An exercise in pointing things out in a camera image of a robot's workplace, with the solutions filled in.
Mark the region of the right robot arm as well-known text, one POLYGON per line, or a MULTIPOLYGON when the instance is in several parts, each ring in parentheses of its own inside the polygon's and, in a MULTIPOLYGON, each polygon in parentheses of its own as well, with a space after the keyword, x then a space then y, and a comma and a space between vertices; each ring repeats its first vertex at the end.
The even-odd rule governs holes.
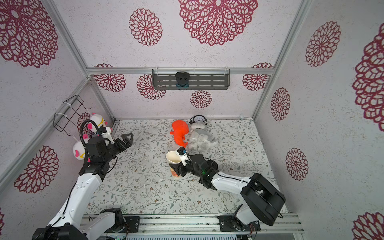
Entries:
POLYGON ((238 231, 248 227, 255 229, 258 222, 273 226, 277 218, 283 218, 281 210, 285 196, 264 176, 254 173, 251 177, 239 177, 219 170, 218 163, 202 154, 190 155, 181 147, 166 154, 169 166, 176 176, 191 174, 199 178, 206 189, 239 195, 245 201, 230 220, 224 222, 238 231))

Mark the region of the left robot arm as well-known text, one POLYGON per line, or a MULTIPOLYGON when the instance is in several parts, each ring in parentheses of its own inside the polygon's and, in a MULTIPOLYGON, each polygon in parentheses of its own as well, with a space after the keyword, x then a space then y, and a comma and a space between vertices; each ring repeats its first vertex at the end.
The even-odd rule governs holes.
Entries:
POLYGON ((81 139, 85 149, 84 165, 62 208, 45 228, 37 229, 34 240, 96 240, 106 231, 121 232, 126 221, 119 208, 106 209, 89 224, 81 222, 95 190, 109 173, 110 161, 133 144, 132 133, 112 140, 109 133, 81 139))

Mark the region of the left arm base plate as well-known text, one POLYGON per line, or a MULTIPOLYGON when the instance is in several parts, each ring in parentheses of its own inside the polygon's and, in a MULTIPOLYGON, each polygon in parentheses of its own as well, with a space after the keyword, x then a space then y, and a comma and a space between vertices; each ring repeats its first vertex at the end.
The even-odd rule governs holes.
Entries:
POLYGON ((140 226, 140 217, 125 216, 124 220, 118 222, 116 226, 106 230, 105 234, 126 234, 137 233, 140 226))

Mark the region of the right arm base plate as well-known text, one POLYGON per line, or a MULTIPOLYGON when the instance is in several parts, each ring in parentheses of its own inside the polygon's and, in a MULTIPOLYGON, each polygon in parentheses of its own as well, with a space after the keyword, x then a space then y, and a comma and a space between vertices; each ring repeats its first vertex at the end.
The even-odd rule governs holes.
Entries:
POLYGON ((234 216, 219 215, 217 216, 219 220, 221 232, 258 232, 261 230, 259 221, 251 222, 248 225, 243 224, 240 220, 236 219, 234 216))

